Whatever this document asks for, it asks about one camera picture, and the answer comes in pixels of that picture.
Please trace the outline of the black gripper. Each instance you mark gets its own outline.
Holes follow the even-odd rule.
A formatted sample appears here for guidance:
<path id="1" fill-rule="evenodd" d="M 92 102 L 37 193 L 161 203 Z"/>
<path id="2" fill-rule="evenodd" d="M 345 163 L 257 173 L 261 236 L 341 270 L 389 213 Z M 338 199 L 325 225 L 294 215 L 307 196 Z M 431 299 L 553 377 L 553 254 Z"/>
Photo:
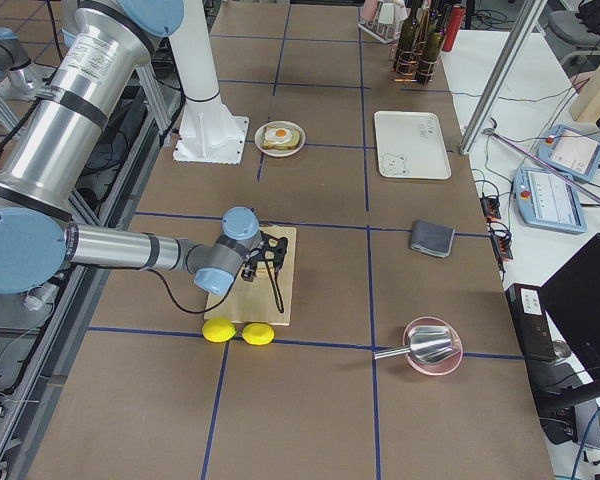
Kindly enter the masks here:
<path id="1" fill-rule="evenodd" d="M 263 230 L 260 231 L 260 241 L 247 254 L 241 271 L 243 280 L 253 280 L 256 277 L 258 264 L 262 263 L 268 271 L 274 303 L 280 314 L 284 313 L 284 300 L 278 283 L 278 275 L 283 267 L 287 254 L 288 238 L 275 237 Z"/>

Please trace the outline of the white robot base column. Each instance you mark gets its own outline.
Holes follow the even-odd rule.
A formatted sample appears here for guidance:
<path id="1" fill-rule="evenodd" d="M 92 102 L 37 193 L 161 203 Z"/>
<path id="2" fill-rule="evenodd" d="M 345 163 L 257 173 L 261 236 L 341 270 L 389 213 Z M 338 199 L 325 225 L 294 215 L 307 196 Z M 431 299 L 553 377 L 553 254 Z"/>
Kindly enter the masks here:
<path id="1" fill-rule="evenodd" d="M 169 40 L 185 96 L 174 159 L 239 164 L 249 119 L 222 100 L 201 1 L 184 3 L 183 22 Z"/>

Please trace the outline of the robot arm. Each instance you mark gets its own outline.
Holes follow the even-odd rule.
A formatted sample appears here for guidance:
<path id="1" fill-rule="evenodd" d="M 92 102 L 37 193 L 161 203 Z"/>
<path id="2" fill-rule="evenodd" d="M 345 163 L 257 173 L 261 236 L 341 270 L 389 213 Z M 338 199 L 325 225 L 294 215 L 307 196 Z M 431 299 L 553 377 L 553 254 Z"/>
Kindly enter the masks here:
<path id="1" fill-rule="evenodd" d="M 223 104 L 199 1 L 81 1 L 77 32 L 31 122 L 0 170 L 0 294 L 51 279 L 66 263 L 182 270 L 225 298 L 264 266 L 271 282 L 288 241 L 260 229 L 245 207 L 228 210 L 212 245 L 76 223 L 69 196 L 133 71 L 168 39 L 185 96 L 180 161 L 238 162 L 248 121 Z"/>

